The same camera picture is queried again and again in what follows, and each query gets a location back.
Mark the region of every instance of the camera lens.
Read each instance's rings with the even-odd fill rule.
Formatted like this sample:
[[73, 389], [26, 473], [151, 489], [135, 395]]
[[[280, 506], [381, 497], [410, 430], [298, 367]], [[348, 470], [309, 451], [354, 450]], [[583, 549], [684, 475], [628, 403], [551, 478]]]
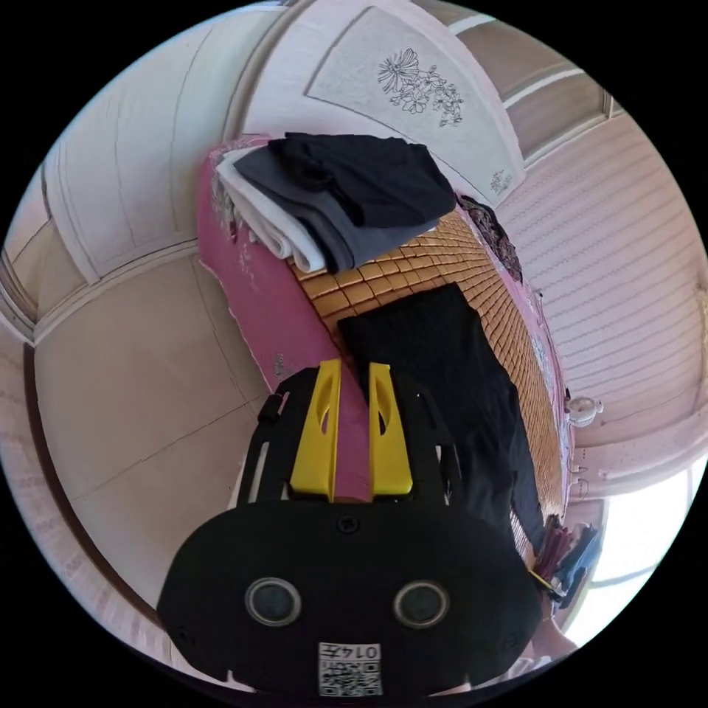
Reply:
[[414, 629], [436, 625], [448, 610], [448, 595], [428, 580], [405, 585], [396, 595], [393, 611], [399, 622]]
[[264, 577], [251, 584], [246, 592], [246, 609], [262, 625], [289, 625], [300, 614], [298, 591], [286, 580]]

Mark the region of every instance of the bed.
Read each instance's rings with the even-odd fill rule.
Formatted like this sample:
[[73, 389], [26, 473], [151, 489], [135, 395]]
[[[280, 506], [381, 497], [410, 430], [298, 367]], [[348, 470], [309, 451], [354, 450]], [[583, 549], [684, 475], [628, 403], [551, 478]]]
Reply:
[[[248, 135], [212, 150], [201, 166], [198, 247], [218, 278], [254, 360], [271, 391], [320, 361], [343, 367], [336, 499], [369, 501], [368, 410], [351, 357], [337, 329], [343, 317], [412, 292], [457, 282], [475, 308], [500, 363], [516, 385], [544, 515], [562, 515], [569, 489], [572, 432], [563, 412], [564, 386], [540, 302], [527, 283], [513, 281], [461, 209], [411, 243], [337, 276], [305, 274], [257, 242], [234, 213], [215, 167], [238, 148], [265, 145]], [[513, 530], [529, 565], [533, 553], [518, 519]]]

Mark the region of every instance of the floral decoration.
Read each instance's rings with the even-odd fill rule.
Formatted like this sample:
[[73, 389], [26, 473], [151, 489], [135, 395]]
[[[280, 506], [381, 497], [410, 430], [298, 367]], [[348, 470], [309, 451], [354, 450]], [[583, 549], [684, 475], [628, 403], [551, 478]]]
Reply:
[[504, 174], [503, 170], [499, 170], [492, 175], [492, 181], [489, 187], [497, 196], [499, 196], [509, 189], [511, 186], [511, 181], [511, 175]]
[[457, 126], [462, 121], [462, 104], [457, 87], [437, 73], [437, 67], [427, 71], [418, 65], [418, 55], [408, 47], [379, 64], [377, 81], [390, 102], [416, 115], [429, 106], [440, 115], [440, 127]]

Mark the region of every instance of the qr code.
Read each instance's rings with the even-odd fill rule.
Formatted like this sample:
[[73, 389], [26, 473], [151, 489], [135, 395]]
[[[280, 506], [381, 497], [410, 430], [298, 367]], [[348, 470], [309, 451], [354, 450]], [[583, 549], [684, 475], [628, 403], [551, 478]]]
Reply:
[[378, 644], [319, 645], [319, 694], [383, 695], [381, 646]]

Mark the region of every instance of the white towel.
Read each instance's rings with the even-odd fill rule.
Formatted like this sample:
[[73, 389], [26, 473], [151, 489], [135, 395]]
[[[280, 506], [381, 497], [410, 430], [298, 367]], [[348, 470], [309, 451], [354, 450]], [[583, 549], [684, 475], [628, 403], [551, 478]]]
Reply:
[[251, 230], [276, 258], [284, 260], [292, 256], [303, 273], [322, 270], [325, 259], [307, 229], [238, 173], [235, 163], [257, 149], [245, 147], [224, 155], [216, 171], [226, 193]]

